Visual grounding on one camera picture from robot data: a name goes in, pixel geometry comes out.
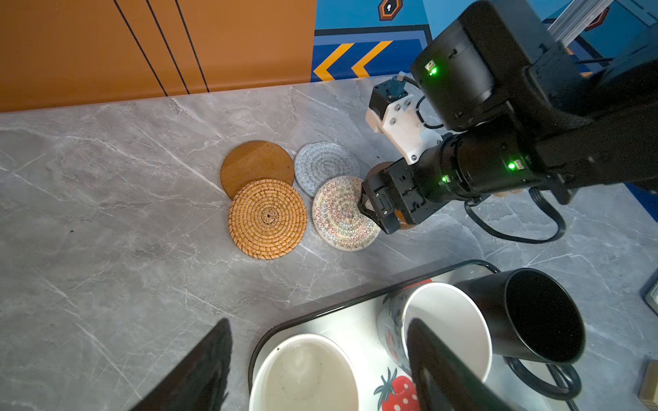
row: orange wall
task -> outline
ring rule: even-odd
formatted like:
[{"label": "orange wall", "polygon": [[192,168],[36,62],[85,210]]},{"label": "orange wall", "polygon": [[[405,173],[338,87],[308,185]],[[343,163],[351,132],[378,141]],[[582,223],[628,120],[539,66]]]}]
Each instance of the orange wall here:
[{"label": "orange wall", "polygon": [[310,80],[315,0],[149,1],[180,74],[146,0],[0,2],[0,111]]}]

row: gray marble surface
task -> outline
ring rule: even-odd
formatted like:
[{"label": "gray marble surface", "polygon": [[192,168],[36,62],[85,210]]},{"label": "gray marble surface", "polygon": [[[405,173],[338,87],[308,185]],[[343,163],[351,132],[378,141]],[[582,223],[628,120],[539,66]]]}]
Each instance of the gray marble surface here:
[{"label": "gray marble surface", "polygon": [[[126,410],[227,317],[225,409],[246,410],[249,356],[267,329],[423,264],[481,258],[543,270],[574,297],[588,338],[576,364],[582,410],[643,410],[636,395],[645,360],[658,356],[658,316],[639,290],[658,267],[658,225],[623,185],[559,206],[569,230],[549,245],[490,237],[460,203],[357,253],[323,243],[310,221],[278,260],[233,244],[218,168],[240,143],[275,141],[294,156],[336,141],[362,176],[400,158],[364,120],[376,82],[0,114],[0,409]],[[554,230],[527,193],[477,211],[516,235]]]}]

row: white plastic mount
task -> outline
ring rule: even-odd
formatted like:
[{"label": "white plastic mount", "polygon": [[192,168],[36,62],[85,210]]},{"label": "white plastic mount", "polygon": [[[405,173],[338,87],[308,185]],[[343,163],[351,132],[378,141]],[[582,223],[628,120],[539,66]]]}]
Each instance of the white plastic mount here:
[{"label": "white plastic mount", "polygon": [[407,164],[418,162],[420,155],[430,147],[440,144],[441,135],[420,122],[416,115],[416,103],[420,97],[408,94],[386,107],[384,119],[370,108],[366,121],[375,133],[383,133],[402,154]]}]

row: coaster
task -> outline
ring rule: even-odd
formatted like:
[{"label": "coaster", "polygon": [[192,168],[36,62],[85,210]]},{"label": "coaster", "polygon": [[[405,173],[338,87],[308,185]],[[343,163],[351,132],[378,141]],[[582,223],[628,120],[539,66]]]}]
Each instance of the coaster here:
[{"label": "coaster", "polygon": [[[390,166],[391,164],[393,164],[392,161],[385,161],[377,164],[375,167],[372,167],[372,169],[370,169],[366,178],[379,173],[380,171]],[[400,210],[395,210],[395,216],[397,217],[397,220],[400,221],[401,230],[409,230],[416,226],[416,224],[407,224],[407,221],[405,220],[405,217],[402,215],[402,212]]]},{"label": "coaster", "polygon": [[295,157],[295,177],[306,194],[315,193],[329,180],[338,176],[359,177],[359,163],[345,147],[322,141],[306,144]]},{"label": "coaster", "polygon": [[288,254],[306,231],[304,202],[280,180],[252,181],[236,195],[228,211],[228,230],[245,254],[272,260]]},{"label": "coaster", "polygon": [[342,251],[363,250],[380,231],[357,208],[362,181],[357,177],[336,177],[324,184],[313,200],[315,229],[329,245]]},{"label": "coaster", "polygon": [[274,178],[292,185],[295,169],[286,150],[269,141],[248,141],[233,149],[219,172],[222,188],[233,199],[248,183]]}]

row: white mug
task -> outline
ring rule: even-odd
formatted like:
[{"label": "white mug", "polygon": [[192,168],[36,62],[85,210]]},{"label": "white mug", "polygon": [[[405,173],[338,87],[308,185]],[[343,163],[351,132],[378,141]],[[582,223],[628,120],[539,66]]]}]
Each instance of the white mug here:
[{"label": "white mug", "polygon": [[492,340],[487,323],[463,291],[431,282],[393,291],[377,316],[377,334],[391,359],[411,375],[407,330],[420,318],[482,382],[492,366]]},{"label": "white mug", "polygon": [[357,411],[354,369],[333,341],[301,334],[276,346],[258,370],[249,411]]}]

